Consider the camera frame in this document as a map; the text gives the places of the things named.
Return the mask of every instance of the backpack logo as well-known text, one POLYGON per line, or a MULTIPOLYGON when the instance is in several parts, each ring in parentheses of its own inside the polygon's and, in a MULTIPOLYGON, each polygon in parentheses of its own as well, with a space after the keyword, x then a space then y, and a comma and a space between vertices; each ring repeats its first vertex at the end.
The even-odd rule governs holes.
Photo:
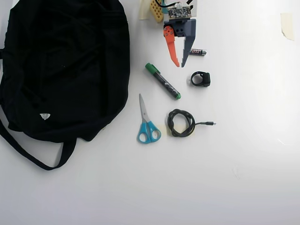
POLYGON ((51 114, 47 114, 47 113, 41 113, 40 115, 44 120, 49 119, 49 117, 51 116, 51 114))

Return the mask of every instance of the backpack strap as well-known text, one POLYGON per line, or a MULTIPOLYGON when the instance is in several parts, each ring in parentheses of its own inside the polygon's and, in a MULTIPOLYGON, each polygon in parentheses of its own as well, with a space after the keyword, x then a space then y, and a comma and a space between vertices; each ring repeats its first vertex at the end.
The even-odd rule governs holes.
POLYGON ((25 151, 19 143, 13 138, 13 136, 5 129, 3 126, 2 121, 0 120, 0 135, 15 149, 17 152, 19 152, 22 156, 29 159, 31 162, 36 164, 37 166, 41 167, 44 170, 54 170, 56 168, 60 168, 63 166, 70 156, 72 155, 75 146, 76 146, 76 139, 70 142, 64 142, 60 162, 55 167, 50 167, 39 161, 38 159, 34 158, 31 154, 29 154, 27 151, 25 151))

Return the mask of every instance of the green marker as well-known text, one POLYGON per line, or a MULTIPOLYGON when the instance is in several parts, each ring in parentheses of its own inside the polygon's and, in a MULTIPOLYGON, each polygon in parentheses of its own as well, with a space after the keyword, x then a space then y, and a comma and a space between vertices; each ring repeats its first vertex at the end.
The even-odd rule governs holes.
POLYGON ((150 63, 145 66, 147 70, 167 89, 177 100, 181 98, 180 93, 160 74, 160 71, 150 63))

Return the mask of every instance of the scissor blade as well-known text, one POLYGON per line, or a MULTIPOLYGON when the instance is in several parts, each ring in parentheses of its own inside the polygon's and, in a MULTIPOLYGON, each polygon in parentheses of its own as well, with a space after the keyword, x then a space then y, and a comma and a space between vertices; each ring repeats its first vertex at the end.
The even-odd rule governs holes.
POLYGON ((141 94, 139 95, 139 97, 140 97, 140 108, 141 108, 142 119, 143 119, 143 121, 146 121, 148 123, 148 122, 150 122, 150 119, 149 119, 148 114, 147 114, 147 110, 146 110, 144 100, 143 100, 141 94))

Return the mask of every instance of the yellow block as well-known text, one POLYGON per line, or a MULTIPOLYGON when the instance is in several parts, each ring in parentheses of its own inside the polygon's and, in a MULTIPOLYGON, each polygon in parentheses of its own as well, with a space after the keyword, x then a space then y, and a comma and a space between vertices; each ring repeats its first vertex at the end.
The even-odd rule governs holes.
POLYGON ((161 23, 164 19, 164 14, 162 12, 162 8, 155 2, 155 0, 152 0, 150 3, 150 12, 153 14, 155 20, 158 23, 161 23))

